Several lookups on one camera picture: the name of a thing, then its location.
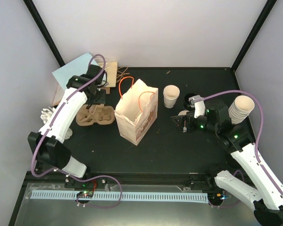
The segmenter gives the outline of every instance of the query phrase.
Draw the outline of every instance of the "bag handle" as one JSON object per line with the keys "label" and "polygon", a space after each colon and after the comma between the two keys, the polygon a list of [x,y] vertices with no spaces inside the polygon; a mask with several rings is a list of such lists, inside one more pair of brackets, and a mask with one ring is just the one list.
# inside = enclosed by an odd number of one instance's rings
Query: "bag handle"
{"label": "bag handle", "polygon": [[118,84],[118,91],[119,91],[119,94],[121,96],[121,99],[123,99],[123,95],[122,95],[122,92],[121,92],[121,83],[124,79],[127,79],[127,78],[131,78],[132,79],[132,85],[131,85],[131,89],[132,89],[132,86],[133,86],[133,83],[134,83],[134,78],[131,77],[131,76],[127,76],[127,77],[124,77],[121,79],[121,81],[119,81],[119,84]]}
{"label": "bag handle", "polygon": [[138,98],[138,106],[140,107],[141,112],[142,112],[142,108],[141,108],[140,98],[141,98],[142,94],[144,94],[144,93],[152,93],[152,95],[150,96],[150,99],[151,99],[152,96],[155,94],[154,92],[151,92],[151,91],[145,91],[145,92],[142,92],[142,93],[140,94],[140,97]]}

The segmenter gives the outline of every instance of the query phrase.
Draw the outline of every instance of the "white paper bag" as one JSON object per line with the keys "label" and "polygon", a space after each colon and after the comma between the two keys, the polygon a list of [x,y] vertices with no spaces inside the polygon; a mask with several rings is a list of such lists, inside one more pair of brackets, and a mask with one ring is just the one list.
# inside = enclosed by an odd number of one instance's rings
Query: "white paper bag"
{"label": "white paper bag", "polygon": [[138,145],[157,118],[158,88],[149,87],[139,79],[125,94],[120,95],[121,99],[115,108],[119,133]]}

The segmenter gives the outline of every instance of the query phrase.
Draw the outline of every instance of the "black tabletop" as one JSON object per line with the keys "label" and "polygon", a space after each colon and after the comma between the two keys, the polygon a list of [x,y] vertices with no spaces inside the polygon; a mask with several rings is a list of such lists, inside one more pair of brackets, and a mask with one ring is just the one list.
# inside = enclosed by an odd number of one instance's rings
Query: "black tabletop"
{"label": "black tabletop", "polygon": [[[138,146],[120,137],[116,121],[110,125],[80,127],[74,120],[70,127],[73,136],[64,144],[77,160],[93,172],[201,173],[213,164],[229,168],[225,152],[216,145],[213,135],[201,131],[180,133],[170,120],[183,110],[186,93],[206,97],[237,89],[229,69],[129,68],[128,72],[135,80],[142,79],[148,86],[158,88],[158,118]],[[130,85],[131,80],[124,80],[123,92]],[[172,109],[164,107],[163,89],[167,85],[176,85],[180,89]],[[236,96],[228,94],[220,98],[229,106]],[[106,95],[106,105],[115,108],[119,99],[118,89],[112,88]]]}

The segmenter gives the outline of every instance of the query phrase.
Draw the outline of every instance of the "black metal frame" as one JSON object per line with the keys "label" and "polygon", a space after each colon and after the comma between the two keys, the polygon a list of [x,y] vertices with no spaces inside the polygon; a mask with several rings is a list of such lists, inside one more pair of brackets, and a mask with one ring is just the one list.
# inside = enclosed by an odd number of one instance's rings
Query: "black metal frame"
{"label": "black metal frame", "polygon": [[[37,26],[39,27],[44,39],[46,40],[49,48],[51,49],[54,57],[56,58],[58,64],[60,66],[64,66],[64,60],[62,56],[60,55],[49,31],[47,30],[37,8],[35,7],[33,0],[23,0],[25,5],[27,6],[29,12],[31,13],[33,19],[35,20]],[[263,23],[265,22],[266,18],[268,17],[270,11],[272,10],[273,6],[277,0],[267,0],[265,6],[263,7],[258,19],[256,20],[252,30],[250,31],[243,47],[241,48],[234,64],[231,68],[228,68],[232,71],[232,75],[236,81],[237,87],[238,81],[235,75],[235,72],[242,62],[243,58],[245,57],[247,51],[249,50],[252,42],[254,41],[256,35],[258,34],[260,28],[262,27]],[[98,176],[99,173],[92,173],[92,176]],[[121,184],[126,185],[172,185],[172,186],[190,186],[193,190],[202,190],[204,192],[216,192],[212,190],[207,190],[207,183],[205,181],[205,175],[200,174],[161,174],[161,173],[111,173],[107,172],[106,175],[114,176],[117,180],[121,182]],[[250,178],[245,175],[245,182],[249,185],[253,185]],[[22,198],[25,194],[26,187],[28,183],[65,183],[65,175],[60,173],[51,172],[47,174],[46,176],[42,178],[35,178],[32,176],[30,172],[26,174],[26,177],[24,179],[23,185],[21,187],[13,214],[11,216],[9,226],[13,226],[16,222],[17,214],[20,209]]]}

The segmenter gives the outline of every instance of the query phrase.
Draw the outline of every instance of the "black cup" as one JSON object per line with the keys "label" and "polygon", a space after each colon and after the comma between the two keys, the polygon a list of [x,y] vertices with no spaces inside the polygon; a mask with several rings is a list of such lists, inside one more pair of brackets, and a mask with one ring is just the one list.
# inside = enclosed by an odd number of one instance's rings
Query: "black cup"
{"label": "black cup", "polygon": [[193,97],[193,96],[196,96],[197,94],[195,93],[187,93],[185,96],[184,96],[184,99],[183,99],[183,109],[184,110],[188,110],[188,111],[194,111],[195,110],[195,106],[191,106],[190,103],[189,103],[189,98],[190,97]]}

